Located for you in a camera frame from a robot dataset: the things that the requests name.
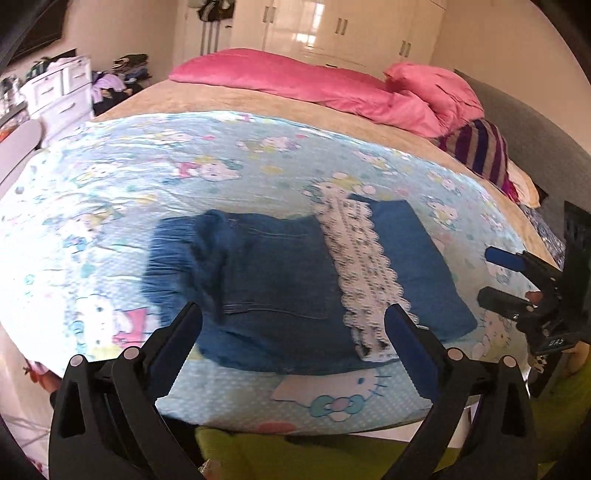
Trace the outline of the green right sleeve forearm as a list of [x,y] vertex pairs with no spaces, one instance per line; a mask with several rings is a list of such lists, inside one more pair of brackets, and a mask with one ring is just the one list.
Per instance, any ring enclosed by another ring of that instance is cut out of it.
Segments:
[[[531,401],[543,477],[574,439],[590,410],[590,364],[565,373],[553,392]],[[362,437],[280,437],[198,428],[208,479],[380,479],[405,442]]]

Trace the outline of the right hand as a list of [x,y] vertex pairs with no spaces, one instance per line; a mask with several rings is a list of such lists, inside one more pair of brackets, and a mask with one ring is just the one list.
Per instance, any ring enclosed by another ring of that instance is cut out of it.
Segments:
[[[543,298],[540,291],[528,291],[526,298],[537,305]],[[574,347],[564,350],[562,354],[566,358],[566,363],[562,368],[562,377],[567,378],[576,374],[587,363],[590,354],[590,345],[584,342],[578,342]]]

